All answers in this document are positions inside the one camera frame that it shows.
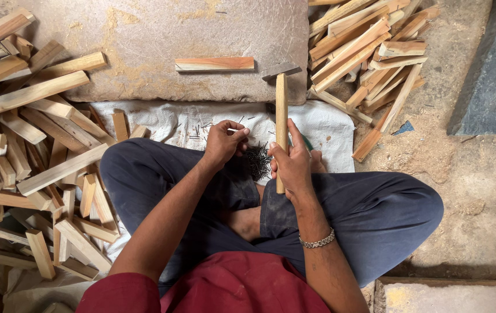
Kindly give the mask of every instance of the maroon shirt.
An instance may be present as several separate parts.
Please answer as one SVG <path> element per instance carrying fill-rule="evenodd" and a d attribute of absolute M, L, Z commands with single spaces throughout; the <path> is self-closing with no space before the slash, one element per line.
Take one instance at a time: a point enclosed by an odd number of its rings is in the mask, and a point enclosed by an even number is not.
<path fill-rule="evenodd" d="M 85 312 L 329 312 L 288 261 L 271 253 L 211 255 L 159 300 L 157 284 L 138 273 L 108 276 L 88 288 Z"/>

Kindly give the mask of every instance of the hammer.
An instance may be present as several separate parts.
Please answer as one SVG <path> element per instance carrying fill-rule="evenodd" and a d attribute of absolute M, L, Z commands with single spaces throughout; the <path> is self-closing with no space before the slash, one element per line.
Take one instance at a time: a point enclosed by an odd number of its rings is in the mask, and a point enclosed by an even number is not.
<path fill-rule="evenodd" d="M 302 69 L 293 63 L 282 62 L 281 64 L 272 66 L 271 68 L 261 72 L 261 78 L 264 81 L 270 81 L 277 78 L 276 85 L 276 119 L 275 119 L 275 140 L 281 148 L 288 153 L 288 128 L 286 121 L 288 120 L 288 87 L 286 76 L 301 72 Z M 277 173 L 277 193 L 285 194 L 285 186 L 282 184 L 279 173 Z"/>

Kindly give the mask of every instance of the metal bracelet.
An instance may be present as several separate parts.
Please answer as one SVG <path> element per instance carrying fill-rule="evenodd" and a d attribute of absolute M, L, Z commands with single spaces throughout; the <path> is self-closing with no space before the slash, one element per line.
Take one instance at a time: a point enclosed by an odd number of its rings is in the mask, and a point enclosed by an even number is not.
<path fill-rule="evenodd" d="M 333 228 L 331 228 L 331 233 L 329 234 L 329 236 L 316 242 L 305 242 L 304 240 L 302 240 L 302 237 L 300 237 L 300 233 L 298 233 L 298 239 L 300 240 L 300 243 L 306 248 L 322 247 L 335 239 L 335 231 L 333 230 Z"/>

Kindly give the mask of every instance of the man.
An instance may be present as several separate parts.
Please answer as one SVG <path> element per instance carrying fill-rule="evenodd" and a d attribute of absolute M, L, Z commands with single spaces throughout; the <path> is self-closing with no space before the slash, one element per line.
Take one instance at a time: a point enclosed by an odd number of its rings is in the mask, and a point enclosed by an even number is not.
<path fill-rule="evenodd" d="M 288 129 L 289 152 L 268 151 L 286 195 L 256 187 L 240 158 L 250 130 L 232 121 L 211 127 L 205 152 L 109 148 L 101 173 L 133 235 L 77 312 L 368 312 L 359 288 L 433 232 L 441 198 L 406 174 L 327 174 Z"/>

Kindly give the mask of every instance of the dark blue pants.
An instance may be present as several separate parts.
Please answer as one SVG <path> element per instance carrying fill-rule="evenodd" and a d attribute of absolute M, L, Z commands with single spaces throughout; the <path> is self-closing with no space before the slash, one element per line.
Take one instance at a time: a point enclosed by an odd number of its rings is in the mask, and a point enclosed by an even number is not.
<path fill-rule="evenodd" d="M 132 234 L 157 203 L 196 165 L 202 151 L 135 138 L 110 147 L 101 176 L 114 208 Z M 312 182 L 338 244 L 361 287 L 395 267 L 435 230 L 441 197 L 402 173 L 312 174 Z M 247 160 L 234 156 L 211 180 L 184 236 L 161 275 L 161 295 L 201 260 L 220 251 L 275 253 L 305 274 L 292 203 L 267 183 L 261 204 L 262 240 L 246 242 L 219 218 L 219 210 L 257 207 Z"/>

